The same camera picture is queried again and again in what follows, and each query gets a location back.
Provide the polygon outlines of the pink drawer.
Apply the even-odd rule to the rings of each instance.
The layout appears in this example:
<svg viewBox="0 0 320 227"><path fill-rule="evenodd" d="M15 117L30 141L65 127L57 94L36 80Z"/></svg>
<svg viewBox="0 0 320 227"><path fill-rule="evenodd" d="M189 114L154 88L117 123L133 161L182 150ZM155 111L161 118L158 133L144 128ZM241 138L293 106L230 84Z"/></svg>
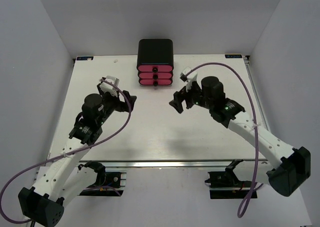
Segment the pink drawer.
<svg viewBox="0 0 320 227"><path fill-rule="evenodd" d="M173 71L174 67L171 65L159 65L159 64L146 64L146 65L139 65L137 70L140 72L171 72Z"/></svg>
<svg viewBox="0 0 320 227"><path fill-rule="evenodd" d="M170 86L173 83L173 80L170 79L139 79L139 84L142 86Z"/></svg>
<svg viewBox="0 0 320 227"><path fill-rule="evenodd" d="M140 79L171 79L173 74L171 72L139 72L138 77Z"/></svg>

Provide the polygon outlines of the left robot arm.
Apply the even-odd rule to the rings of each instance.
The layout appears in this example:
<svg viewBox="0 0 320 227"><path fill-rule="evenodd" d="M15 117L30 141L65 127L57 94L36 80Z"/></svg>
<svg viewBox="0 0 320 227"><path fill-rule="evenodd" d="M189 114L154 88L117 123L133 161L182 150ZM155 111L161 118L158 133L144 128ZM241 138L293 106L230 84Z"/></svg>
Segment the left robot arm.
<svg viewBox="0 0 320 227"><path fill-rule="evenodd" d="M32 221L44 226L54 227L61 220L65 207L85 188L101 186L106 180L105 166L97 161L89 161L71 173L80 160L89 152L89 146L97 142L102 134L102 125L114 112L131 112L137 100L128 91L123 91L124 101L119 93L99 91L85 97L62 148L61 158L54 161L47 172L31 188L23 188L18 199L23 214Z"/></svg>

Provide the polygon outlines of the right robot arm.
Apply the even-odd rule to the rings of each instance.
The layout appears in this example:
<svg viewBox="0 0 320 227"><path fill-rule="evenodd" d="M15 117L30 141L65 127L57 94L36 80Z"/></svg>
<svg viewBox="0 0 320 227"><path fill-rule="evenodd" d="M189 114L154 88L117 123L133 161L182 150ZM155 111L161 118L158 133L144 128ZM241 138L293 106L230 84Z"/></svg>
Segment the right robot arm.
<svg viewBox="0 0 320 227"><path fill-rule="evenodd" d="M310 177L310 151L303 146L293 147L256 124L242 105L226 97L217 77L207 76L200 84L196 77L182 75L181 79L186 85L174 93L169 105L180 114L184 111L182 103L187 109L193 106L207 109L213 120L250 143L267 160L253 168L256 182L289 197Z"/></svg>

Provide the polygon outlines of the black drawer cabinet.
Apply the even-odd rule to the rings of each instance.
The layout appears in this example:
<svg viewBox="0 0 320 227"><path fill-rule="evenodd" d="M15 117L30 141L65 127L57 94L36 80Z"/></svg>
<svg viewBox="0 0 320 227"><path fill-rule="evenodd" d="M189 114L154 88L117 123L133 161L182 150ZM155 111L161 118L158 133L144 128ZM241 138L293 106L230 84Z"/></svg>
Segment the black drawer cabinet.
<svg viewBox="0 0 320 227"><path fill-rule="evenodd" d="M167 38L141 39L138 43L136 69L140 65L170 65L174 70L173 41Z"/></svg>

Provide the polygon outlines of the left blue label sticker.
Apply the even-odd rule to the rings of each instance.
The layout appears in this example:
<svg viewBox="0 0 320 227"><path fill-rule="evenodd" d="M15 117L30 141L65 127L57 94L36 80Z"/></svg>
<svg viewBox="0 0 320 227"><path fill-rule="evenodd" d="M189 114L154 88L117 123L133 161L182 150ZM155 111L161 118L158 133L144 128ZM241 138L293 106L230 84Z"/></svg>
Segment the left blue label sticker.
<svg viewBox="0 0 320 227"><path fill-rule="evenodd" d="M94 59L93 56L78 56L76 61L92 61Z"/></svg>

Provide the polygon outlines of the blue label sticker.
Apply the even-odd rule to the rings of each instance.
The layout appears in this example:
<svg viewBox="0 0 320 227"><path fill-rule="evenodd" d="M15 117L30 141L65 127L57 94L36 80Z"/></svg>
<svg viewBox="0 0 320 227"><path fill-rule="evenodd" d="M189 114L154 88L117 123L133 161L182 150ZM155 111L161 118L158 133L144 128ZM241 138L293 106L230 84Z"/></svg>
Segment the blue label sticker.
<svg viewBox="0 0 320 227"><path fill-rule="evenodd" d="M94 59L93 56L78 56L76 61L92 61Z"/></svg>
<svg viewBox="0 0 320 227"><path fill-rule="evenodd" d="M242 59L241 54L225 54L224 55L226 59Z"/></svg>

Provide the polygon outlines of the right blue label sticker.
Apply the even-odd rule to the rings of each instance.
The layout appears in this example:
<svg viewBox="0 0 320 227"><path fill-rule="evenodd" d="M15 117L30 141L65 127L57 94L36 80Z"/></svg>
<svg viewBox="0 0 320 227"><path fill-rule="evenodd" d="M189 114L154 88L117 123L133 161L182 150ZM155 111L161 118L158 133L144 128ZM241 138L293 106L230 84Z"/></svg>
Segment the right blue label sticker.
<svg viewBox="0 0 320 227"><path fill-rule="evenodd" d="M225 54L224 55L226 59L242 59L241 54Z"/></svg>

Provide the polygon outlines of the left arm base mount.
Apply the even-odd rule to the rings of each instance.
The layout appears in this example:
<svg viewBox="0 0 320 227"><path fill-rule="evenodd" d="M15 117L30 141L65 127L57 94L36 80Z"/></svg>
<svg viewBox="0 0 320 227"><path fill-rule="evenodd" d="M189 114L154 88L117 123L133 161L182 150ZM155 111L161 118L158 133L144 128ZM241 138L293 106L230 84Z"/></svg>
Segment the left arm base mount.
<svg viewBox="0 0 320 227"><path fill-rule="evenodd" d="M86 197L121 197L126 186L127 173L107 171L98 177L98 180L85 188L79 196Z"/></svg>

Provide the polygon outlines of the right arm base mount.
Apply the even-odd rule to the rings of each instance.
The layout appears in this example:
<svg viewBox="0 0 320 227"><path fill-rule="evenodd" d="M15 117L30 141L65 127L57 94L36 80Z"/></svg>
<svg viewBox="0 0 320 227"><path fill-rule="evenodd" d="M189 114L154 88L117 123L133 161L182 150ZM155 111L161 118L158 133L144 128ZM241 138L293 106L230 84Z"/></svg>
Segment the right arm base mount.
<svg viewBox="0 0 320 227"><path fill-rule="evenodd" d="M243 162L244 160L236 159L223 171L208 172L208 179L204 183L209 187L210 199L243 199L249 193L252 177L240 180L234 173L236 166Z"/></svg>

